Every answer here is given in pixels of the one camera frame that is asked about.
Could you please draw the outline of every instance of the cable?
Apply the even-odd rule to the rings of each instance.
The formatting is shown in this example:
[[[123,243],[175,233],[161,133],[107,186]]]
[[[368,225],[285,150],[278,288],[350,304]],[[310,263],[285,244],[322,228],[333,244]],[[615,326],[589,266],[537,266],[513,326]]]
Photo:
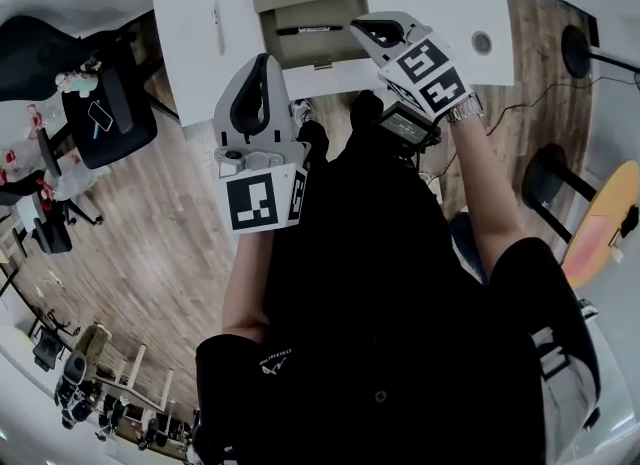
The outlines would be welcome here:
[[[73,301],[74,305],[76,306],[76,315],[78,316],[78,318],[76,319],[76,329],[77,329],[77,328],[80,328],[80,306],[78,305],[78,300],[72,298],[71,301]]]
[[[536,106],[542,99],[544,99],[547,94],[551,91],[552,88],[555,88],[557,86],[567,86],[569,88],[573,88],[575,90],[583,90],[585,88],[591,88],[593,85],[595,85],[598,81],[602,80],[602,79],[607,79],[609,81],[616,81],[618,83],[624,83],[625,85],[635,85],[635,81],[624,81],[622,79],[615,79],[613,77],[607,77],[607,76],[600,76],[598,79],[596,79],[595,81],[592,81],[589,84],[586,84],[584,86],[575,86],[572,84],[568,84],[568,83],[552,83],[550,84],[544,92],[542,92],[542,95],[540,95],[540,97],[538,97],[535,102],[531,103],[531,104],[527,104],[527,103],[521,103],[521,104],[514,104],[513,106],[507,106],[506,108],[504,108],[502,110],[502,113],[500,114],[500,118],[498,119],[498,121],[496,122],[496,124],[491,128],[491,130],[487,133],[487,136],[491,136],[496,129],[498,129],[498,126],[502,123],[502,120],[504,119],[505,114],[507,113],[507,111],[512,110],[512,109],[517,109],[517,108],[533,108],[534,106]],[[451,158],[451,160],[449,161],[449,163],[447,164],[446,168],[442,171],[441,174],[436,175],[433,179],[431,179],[428,183],[427,186],[430,186],[431,183],[433,181],[435,181],[436,179],[440,179],[441,177],[443,177],[447,171],[449,170],[449,168],[451,168],[451,165],[453,164],[453,162],[456,160],[456,158],[458,157],[458,152],[456,152],[453,157]]]

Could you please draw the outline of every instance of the wristwatch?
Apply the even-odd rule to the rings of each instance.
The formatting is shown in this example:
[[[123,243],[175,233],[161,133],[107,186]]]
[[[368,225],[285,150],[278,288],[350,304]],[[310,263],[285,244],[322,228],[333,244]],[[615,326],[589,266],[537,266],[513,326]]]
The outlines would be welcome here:
[[[468,99],[465,99],[454,108],[445,112],[444,117],[447,119],[447,122],[454,124],[473,115],[478,117],[484,116],[484,108],[475,92],[472,93]]]

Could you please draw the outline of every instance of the sneaker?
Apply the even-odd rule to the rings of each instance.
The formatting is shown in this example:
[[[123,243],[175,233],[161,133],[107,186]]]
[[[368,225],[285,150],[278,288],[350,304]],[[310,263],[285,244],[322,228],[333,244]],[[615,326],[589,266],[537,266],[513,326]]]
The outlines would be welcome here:
[[[293,101],[291,110],[293,111],[293,119],[298,127],[302,127],[309,120],[316,119],[316,113],[307,99]]]

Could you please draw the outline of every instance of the black pen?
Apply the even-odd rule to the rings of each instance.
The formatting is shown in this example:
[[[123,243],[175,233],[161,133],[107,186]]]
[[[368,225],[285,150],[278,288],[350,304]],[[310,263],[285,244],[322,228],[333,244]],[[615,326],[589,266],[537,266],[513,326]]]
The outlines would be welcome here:
[[[342,26],[300,26],[297,28],[283,28],[277,31],[279,36],[298,35],[300,33],[323,33],[325,31],[340,31]]]

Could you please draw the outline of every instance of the white desk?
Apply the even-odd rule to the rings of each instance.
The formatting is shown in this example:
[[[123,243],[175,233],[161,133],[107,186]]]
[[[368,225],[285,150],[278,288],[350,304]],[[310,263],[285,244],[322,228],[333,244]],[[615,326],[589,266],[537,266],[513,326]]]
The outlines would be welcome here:
[[[470,84],[513,84],[511,26],[506,0],[368,0],[371,12],[406,11],[432,26],[452,46]],[[225,50],[220,54],[213,9],[218,4]],[[154,0],[169,82],[183,126],[213,118],[228,82],[253,56],[265,52],[252,0]],[[493,50],[481,56],[472,36],[486,32]],[[291,99],[378,88],[372,60],[334,63],[333,68],[285,71]]]
[[[102,390],[107,394],[111,394],[113,397],[124,396],[129,399],[131,404],[135,406],[141,406],[147,410],[154,410],[156,412],[163,413],[166,406],[167,401],[169,399],[169,389],[171,388],[171,383],[173,382],[173,369],[169,369],[167,372],[167,378],[164,383],[164,389],[162,390],[162,397],[160,399],[160,403],[156,403],[149,399],[147,396],[144,396],[137,390],[135,390],[136,379],[138,378],[138,372],[140,371],[140,364],[142,363],[142,358],[144,357],[144,353],[147,350],[147,347],[142,344],[138,349],[138,355],[136,356],[136,360],[133,363],[133,367],[131,368],[131,374],[129,374],[129,379],[127,380],[126,385],[122,384],[120,380],[122,379],[122,375],[124,374],[124,369],[127,365],[127,361],[122,359],[120,366],[118,367],[115,373],[115,379],[110,380],[108,378],[102,378],[100,376],[96,376],[96,379],[102,383]]]

